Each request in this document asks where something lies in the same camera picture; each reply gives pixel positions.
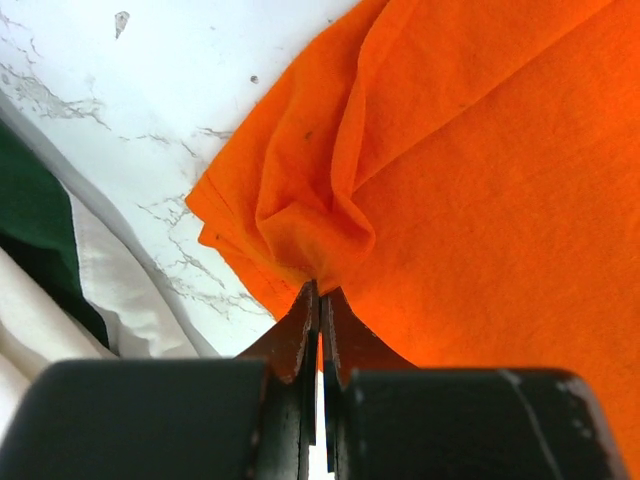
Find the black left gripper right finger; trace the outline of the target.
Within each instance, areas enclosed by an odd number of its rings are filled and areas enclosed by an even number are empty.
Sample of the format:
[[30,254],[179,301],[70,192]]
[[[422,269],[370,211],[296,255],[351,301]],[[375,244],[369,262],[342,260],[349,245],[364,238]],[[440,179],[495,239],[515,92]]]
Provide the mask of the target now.
[[562,369],[420,368],[344,294],[320,300],[328,469],[339,479],[626,479],[591,388]]

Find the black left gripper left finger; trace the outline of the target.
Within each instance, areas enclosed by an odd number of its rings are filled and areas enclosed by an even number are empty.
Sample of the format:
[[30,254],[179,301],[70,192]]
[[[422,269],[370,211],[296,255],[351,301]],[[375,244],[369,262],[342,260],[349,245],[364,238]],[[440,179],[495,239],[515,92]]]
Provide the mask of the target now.
[[305,479],[316,435],[319,296],[233,358],[74,360],[28,389],[5,479]]

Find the orange t shirt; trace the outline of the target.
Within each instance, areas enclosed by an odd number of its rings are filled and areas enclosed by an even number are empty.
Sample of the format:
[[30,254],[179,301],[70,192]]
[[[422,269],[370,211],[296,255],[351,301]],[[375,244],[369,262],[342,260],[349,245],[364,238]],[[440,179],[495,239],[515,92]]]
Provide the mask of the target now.
[[274,316],[341,288],[421,366],[553,366],[639,473],[639,5],[363,1],[187,197]]

